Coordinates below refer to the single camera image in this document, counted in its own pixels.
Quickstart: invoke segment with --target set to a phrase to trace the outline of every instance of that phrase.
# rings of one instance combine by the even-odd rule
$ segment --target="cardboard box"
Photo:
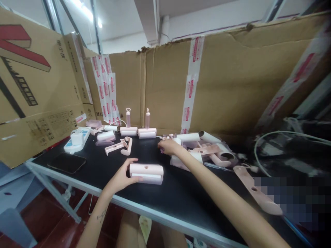
[[[95,119],[63,36],[0,8],[0,160],[14,168]]]
[[[62,107],[0,125],[0,160],[10,168],[68,137],[76,126],[85,126],[83,104]]]
[[[78,85],[80,98],[83,103],[93,104],[90,87],[83,64],[83,57],[85,57],[85,54],[83,55],[83,46],[80,41],[80,36],[76,33],[70,33],[64,36],[64,40],[66,41],[66,46]]]
[[[126,121],[126,108],[131,108],[131,125],[143,126],[145,98],[145,54],[137,52],[109,55],[112,72],[116,75],[116,101],[120,117]],[[84,65],[90,85],[97,120],[103,120],[99,92],[91,59]]]
[[[206,36],[189,131],[204,130],[228,143],[244,140],[328,18],[312,15]],[[159,135],[181,131],[190,46],[185,39],[146,52],[146,107]],[[276,118],[291,114],[327,75],[327,54]]]
[[[3,8],[0,34],[0,123],[81,103],[62,35]]]

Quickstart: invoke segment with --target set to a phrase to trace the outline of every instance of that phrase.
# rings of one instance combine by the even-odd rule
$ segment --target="power strip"
[[[86,129],[81,129],[83,134],[83,143],[81,145],[73,145],[72,140],[70,139],[67,144],[64,146],[64,151],[70,154],[74,154],[75,152],[79,152],[84,148],[84,145],[90,135],[90,131]]]

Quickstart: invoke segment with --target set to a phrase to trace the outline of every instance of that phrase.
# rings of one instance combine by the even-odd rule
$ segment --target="packing tape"
[[[90,86],[89,86],[89,82],[87,80],[87,75],[86,75],[86,71],[85,71],[85,67],[84,67],[84,63],[83,63],[83,56],[82,56],[82,53],[81,53],[81,50],[80,50],[80,47],[79,47],[79,43],[78,43],[78,38],[77,38],[76,33],[73,33],[72,36],[73,36],[73,43],[75,45],[76,53],[78,55],[79,66],[80,66],[80,69],[83,72],[84,84],[85,84],[85,87],[86,87],[86,90],[87,90],[87,95],[88,95],[90,103],[93,104],[92,95],[91,95],[91,91],[90,91]]]
[[[196,37],[191,40],[188,75],[186,78],[185,99],[182,115],[181,134],[188,133],[191,126],[193,105],[197,83],[199,80],[200,64],[202,57],[204,37]]]
[[[294,67],[290,77],[285,81],[283,86],[274,96],[268,107],[263,112],[255,130],[268,126],[276,112],[280,107],[290,98],[290,96],[299,88],[299,86],[307,80],[311,75],[321,58],[327,52],[331,44],[331,22],[326,21],[320,31],[315,35],[314,39],[310,42],[297,65]]]
[[[94,77],[98,86],[103,120],[108,124],[120,126],[120,114],[116,104],[116,78],[112,73],[108,55],[98,55],[91,58]]]

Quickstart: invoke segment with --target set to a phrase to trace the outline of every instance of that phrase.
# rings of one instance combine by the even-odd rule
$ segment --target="white plug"
[[[82,145],[84,143],[84,137],[80,131],[75,131],[70,135],[70,138],[73,145]]]

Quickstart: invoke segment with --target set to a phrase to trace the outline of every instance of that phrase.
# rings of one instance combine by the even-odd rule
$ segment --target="metal pole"
[[[96,29],[96,37],[97,37],[97,45],[98,45],[98,52],[99,54],[103,54],[102,44],[99,39],[99,25],[98,25],[98,15],[97,15],[97,5],[96,0],[91,0],[91,8],[92,8],[92,14],[93,14],[93,24]]]
[[[285,5],[285,2],[286,0],[275,0],[272,3],[271,8],[269,8],[266,12],[264,18],[262,19],[262,22],[270,22],[277,19]]]
[[[60,192],[56,189],[56,187],[52,184],[52,182],[42,173],[37,172],[32,166],[29,164],[30,162],[26,162],[25,165],[31,170],[31,172],[39,179],[39,181],[48,189],[48,191],[54,196],[54,198],[61,204],[61,206],[71,215],[71,217],[75,220],[76,223],[80,223],[82,220],[76,212],[71,208],[71,206],[67,203],[67,201],[63,198]]]
[[[59,1],[60,1],[60,3],[62,4],[62,7],[63,7],[64,11],[66,12],[66,14],[67,14],[67,16],[68,16],[68,18],[69,18],[69,20],[70,20],[70,22],[71,22],[71,25],[73,26],[73,29],[75,30],[76,33],[79,33],[79,34],[80,34],[80,32],[79,32],[79,30],[78,30],[78,27],[77,27],[75,21],[73,20],[71,14],[70,14],[70,12],[69,12],[68,7],[66,6],[66,3],[64,2],[64,0],[59,0]],[[83,36],[81,35],[80,37],[82,38],[83,45],[84,45],[85,47],[87,47],[86,44],[85,44],[85,41],[84,41]]]
[[[54,0],[42,0],[42,4],[51,29],[64,35]]]

